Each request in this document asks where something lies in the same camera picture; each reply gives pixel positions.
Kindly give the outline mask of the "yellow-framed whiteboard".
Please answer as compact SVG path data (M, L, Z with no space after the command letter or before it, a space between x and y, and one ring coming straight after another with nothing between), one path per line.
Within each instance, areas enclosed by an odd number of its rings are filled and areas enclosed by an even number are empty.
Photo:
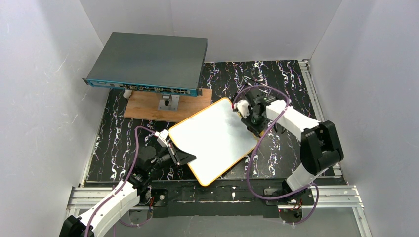
M188 166L208 186L250 153L257 138L247 130L232 102L224 97L168 130L172 142L195 160Z

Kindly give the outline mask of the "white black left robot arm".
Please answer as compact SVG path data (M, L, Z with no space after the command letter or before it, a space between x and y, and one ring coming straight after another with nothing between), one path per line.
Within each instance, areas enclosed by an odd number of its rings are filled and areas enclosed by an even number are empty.
M182 166L196 160L173 143L160 151L154 147L137 147L128 174L102 200L79 216L71 215L63 223L61 237L101 237L132 207L154 204L151 182L155 172L167 166Z

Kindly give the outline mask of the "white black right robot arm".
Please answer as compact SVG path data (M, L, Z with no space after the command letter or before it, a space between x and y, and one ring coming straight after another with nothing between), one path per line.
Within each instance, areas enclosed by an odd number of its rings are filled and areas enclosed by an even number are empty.
M336 126L326 120L312 119L290 106L289 97L278 89L267 87L277 95L263 91L264 85L244 87L234 97L232 110L238 112L247 130L258 137L251 154L257 150L265 136L279 125L300 142L300 165L282 183L278 196L257 194L250 184L250 172L246 173L250 192L262 200L290 198L313 185L314 180L344 158Z

